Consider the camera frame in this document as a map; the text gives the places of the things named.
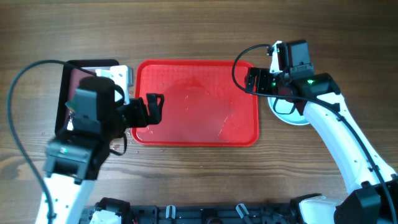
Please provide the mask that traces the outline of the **mint plate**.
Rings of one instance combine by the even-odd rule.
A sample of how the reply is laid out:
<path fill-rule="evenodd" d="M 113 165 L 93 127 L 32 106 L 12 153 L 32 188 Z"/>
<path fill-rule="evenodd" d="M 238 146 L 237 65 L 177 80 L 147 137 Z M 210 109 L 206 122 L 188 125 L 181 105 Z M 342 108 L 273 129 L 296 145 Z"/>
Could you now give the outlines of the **mint plate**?
<path fill-rule="evenodd" d="M 293 103 L 274 97 L 268 97 L 267 102 L 273 114 L 281 121 L 294 126 L 310 124 L 304 115 L 300 115 Z"/>

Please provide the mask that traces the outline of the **green cleaning sponge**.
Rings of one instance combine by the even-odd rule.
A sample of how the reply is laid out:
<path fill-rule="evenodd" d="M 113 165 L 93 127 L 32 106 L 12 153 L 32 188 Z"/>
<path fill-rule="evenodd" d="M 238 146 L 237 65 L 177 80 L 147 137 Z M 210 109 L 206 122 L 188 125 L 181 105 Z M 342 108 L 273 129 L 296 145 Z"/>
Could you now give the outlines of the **green cleaning sponge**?
<path fill-rule="evenodd" d="M 71 113 L 74 113 L 75 110 L 76 110 L 76 103 L 75 103 L 74 100 L 67 101 L 67 102 L 65 103 L 65 106 L 68 108 L 68 110 L 69 110 Z"/>

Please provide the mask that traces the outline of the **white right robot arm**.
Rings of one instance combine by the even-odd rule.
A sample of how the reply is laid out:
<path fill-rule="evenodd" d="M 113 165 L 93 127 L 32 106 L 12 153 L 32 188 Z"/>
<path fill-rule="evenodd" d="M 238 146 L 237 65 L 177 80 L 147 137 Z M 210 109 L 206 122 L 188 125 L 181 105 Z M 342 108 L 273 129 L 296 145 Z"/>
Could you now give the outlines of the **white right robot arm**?
<path fill-rule="evenodd" d="M 311 125 L 343 177 L 347 197 L 291 201 L 292 223 L 396 223 L 397 172 L 376 152 L 331 75 L 316 74 L 305 40 L 266 45 L 269 68 L 250 68 L 244 91 L 265 96 L 283 122 Z"/>

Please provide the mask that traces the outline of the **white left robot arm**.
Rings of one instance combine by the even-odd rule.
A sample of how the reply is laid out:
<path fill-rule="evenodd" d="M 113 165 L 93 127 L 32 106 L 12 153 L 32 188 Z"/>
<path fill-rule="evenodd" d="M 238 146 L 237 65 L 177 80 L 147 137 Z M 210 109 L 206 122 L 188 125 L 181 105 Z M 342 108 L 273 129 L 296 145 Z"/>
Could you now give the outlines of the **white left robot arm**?
<path fill-rule="evenodd" d="M 63 128 L 47 145 L 43 195 L 37 223 L 78 223 L 114 139 L 126 140 L 128 128 L 159 124 L 165 98 L 148 93 L 125 105 L 113 94 L 78 91 L 72 99 L 71 130 Z"/>

